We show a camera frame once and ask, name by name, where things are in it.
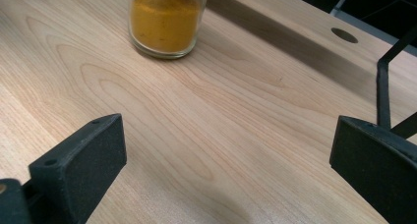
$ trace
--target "clear glass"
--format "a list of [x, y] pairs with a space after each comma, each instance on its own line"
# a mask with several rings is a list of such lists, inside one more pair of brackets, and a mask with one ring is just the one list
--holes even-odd
[[129, 32], [143, 52], [164, 59], [188, 54], [196, 44], [207, 0], [129, 0]]

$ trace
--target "orange powder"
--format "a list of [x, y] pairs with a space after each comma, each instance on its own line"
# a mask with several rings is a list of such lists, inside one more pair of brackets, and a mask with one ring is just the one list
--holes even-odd
[[161, 52], [186, 49], [200, 13], [195, 0], [134, 0], [131, 32], [142, 45]]

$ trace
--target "screw hole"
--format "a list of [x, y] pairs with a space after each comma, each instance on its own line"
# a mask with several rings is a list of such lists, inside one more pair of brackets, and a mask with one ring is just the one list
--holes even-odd
[[45, 166], [52, 166], [52, 165], [56, 164], [57, 162], [58, 161], [56, 159], [50, 159], [50, 160], [47, 160], [44, 164], [45, 164]]
[[335, 35], [337, 35], [338, 37], [340, 37], [340, 38], [342, 38], [342, 39], [344, 39], [344, 40], [346, 40], [350, 43], [356, 44], [356, 43], [359, 42], [358, 39], [355, 36], [353, 36], [351, 33], [347, 32], [346, 30], [342, 30], [342, 29], [339, 29], [339, 28], [332, 28], [331, 31]]
[[6, 192], [6, 190], [7, 190], [7, 186], [4, 184], [0, 184], [0, 195]]

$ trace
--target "black metal rod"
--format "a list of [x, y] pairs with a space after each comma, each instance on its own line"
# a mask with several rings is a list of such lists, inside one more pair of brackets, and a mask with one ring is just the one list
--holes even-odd
[[402, 37], [379, 61], [377, 73], [377, 120], [378, 125], [390, 129], [388, 65], [411, 41], [417, 37], [417, 24]]
[[397, 124], [391, 131], [404, 139], [414, 136], [417, 133], [417, 112]]

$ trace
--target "wooden table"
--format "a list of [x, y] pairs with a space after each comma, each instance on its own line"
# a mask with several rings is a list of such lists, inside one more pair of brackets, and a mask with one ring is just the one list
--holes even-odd
[[[328, 159], [339, 115], [376, 121], [389, 48], [299, 0], [208, 0], [195, 49], [162, 61], [130, 42], [127, 0], [0, 0], [0, 178], [120, 112], [128, 164], [89, 223], [385, 223]], [[391, 64], [393, 124], [416, 63]]]

